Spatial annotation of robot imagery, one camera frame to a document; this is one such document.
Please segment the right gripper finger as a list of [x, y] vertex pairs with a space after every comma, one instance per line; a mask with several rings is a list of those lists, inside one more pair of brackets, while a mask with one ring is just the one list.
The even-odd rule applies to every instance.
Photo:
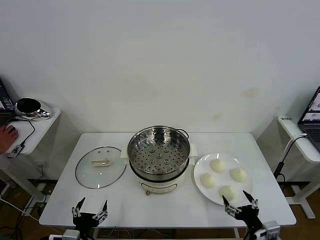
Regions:
[[245, 197], [248, 199], [248, 201], [251, 203], [251, 207], [253, 209], [258, 209], [259, 208], [258, 207], [258, 199], [254, 199], [252, 197], [252, 195], [249, 194], [248, 192], [246, 192], [245, 190], [243, 190], [243, 193], [244, 193]]
[[225, 198], [224, 195], [222, 195], [222, 199], [223, 199], [223, 204], [224, 204], [224, 211], [228, 215], [236, 215], [241, 212], [241, 210], [239, 208], [230, 205], [230, 203], [228, 202], [228, 200]]

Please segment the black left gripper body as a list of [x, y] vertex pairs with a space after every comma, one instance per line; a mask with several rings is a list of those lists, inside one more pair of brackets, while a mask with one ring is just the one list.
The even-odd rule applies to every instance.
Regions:
[[91, 229], [97, 227], [103, 220], [93, 219], [94, 213], [81, 212], [80, 217], [73, 217], [72, 221], [76, 229]]

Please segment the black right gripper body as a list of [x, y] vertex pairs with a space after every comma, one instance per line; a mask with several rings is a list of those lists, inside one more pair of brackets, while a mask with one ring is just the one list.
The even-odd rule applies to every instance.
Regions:
[[237, 208], [235, 219], [245, 222], [247, 226], [261, 226], [262, 222], [258, 218], [259, 208], [252, 205], [244, 205]]

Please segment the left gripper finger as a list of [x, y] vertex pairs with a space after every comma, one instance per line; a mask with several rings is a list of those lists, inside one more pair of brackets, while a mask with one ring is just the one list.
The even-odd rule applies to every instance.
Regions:
[[108, 201], [106, 200], [102, 210], [94, 215], [92, 218], [95, 219], [96, 221], [104, 221], [108, 217]]
[[85, 202], [85, 200], [86, 200], [86, 198], [83, 197], [83, 198], [76, 204], [76, 206], [73, 206], [73, 207], [71, 208], [71, 213], [72, 213], [72, 215], [73, 215], [74, 218], [78, 218], [78, 217], [81, 216], [80, 210], [81, 210], [81, 208], [82, 208], [83, 203]]

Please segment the person's bare hand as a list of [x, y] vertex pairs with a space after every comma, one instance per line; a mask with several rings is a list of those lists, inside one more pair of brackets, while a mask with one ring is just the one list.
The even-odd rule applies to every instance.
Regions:
[[4, 154], [18, 138], [19, 133], [13, 125], [0, 127], [0, 154]]

